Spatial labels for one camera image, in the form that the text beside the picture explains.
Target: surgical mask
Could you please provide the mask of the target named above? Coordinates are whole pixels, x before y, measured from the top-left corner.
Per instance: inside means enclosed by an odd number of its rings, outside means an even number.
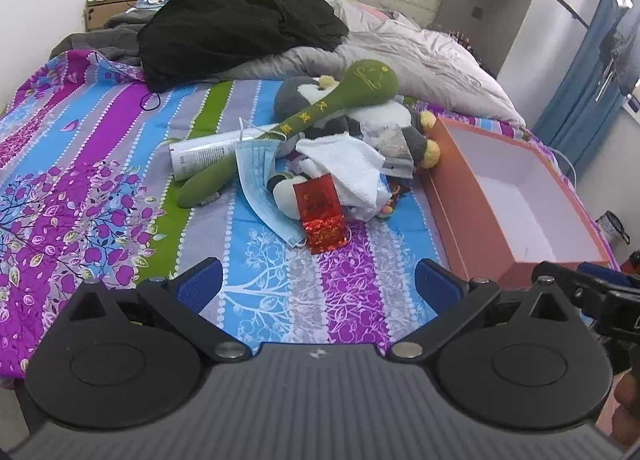
[[[281,141],[251,139],[236,143],[236,161],[242,191],[251,208],[274,233],[290,247],[303,244],[306,235],[300,222],[286,216],[267,190],[275,169],[275,156]]]

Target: gray blanket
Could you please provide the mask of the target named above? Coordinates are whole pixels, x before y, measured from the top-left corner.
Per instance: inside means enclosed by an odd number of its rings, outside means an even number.
[[[135,9],[112,16],[99,31],[69,34],[51,51],[50,59],[67,50],[94,49],[112,62],[140,65],[138,32],[154,14],[154,11]]]

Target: hand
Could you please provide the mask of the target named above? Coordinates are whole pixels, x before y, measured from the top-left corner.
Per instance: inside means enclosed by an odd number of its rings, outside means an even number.
[[[638,382],[631,372],[625,374],[616,386],[614,396],[620,406],[613,414],[612,437],[622,446],[631,447],[640,438],[640,419],[629,413],[629,408],[640,398]]]

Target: ear loop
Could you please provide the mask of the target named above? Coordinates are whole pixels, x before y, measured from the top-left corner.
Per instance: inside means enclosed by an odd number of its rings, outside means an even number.
[[[259,126],[254,125],[251,121],[244,121],[244,119],[242,119],[242,117],[238,117],[238,121],[240,121],[240,141],[242,141],[242,133],[244,132],[244,123],[245,122],[246,122],[247,126],[249,126],[250,128],[254,128],[254,129],[258,130],[258,132],[274,133],[275,135],[278,135],[278,136],[282,137],[282,142],[287,140],[287,136],[282,132],[278,132],[277,130],[262,130],[262,128],[260,128]]]

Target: blue gripper pad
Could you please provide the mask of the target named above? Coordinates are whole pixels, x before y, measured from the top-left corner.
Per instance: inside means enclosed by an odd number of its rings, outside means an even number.
[[[221,287],[222,263],[220,260],[212,260],[209,265],[178,285],[175,297],[197,314],[216,297]]]
[[[593,263],[584,262],[578,266],[578,272],[584,275],[590,275],[599,280],[608,281],[614,285],[621,285],[622,287],[632,287],[626,274],[618,271],[612,271],[607,267],[601,267],[600,265],[594,265]]]
[[[424,259],[415,267],[415,290],[437,314],[441,314],[465,296],[468,285],[433,260]]]

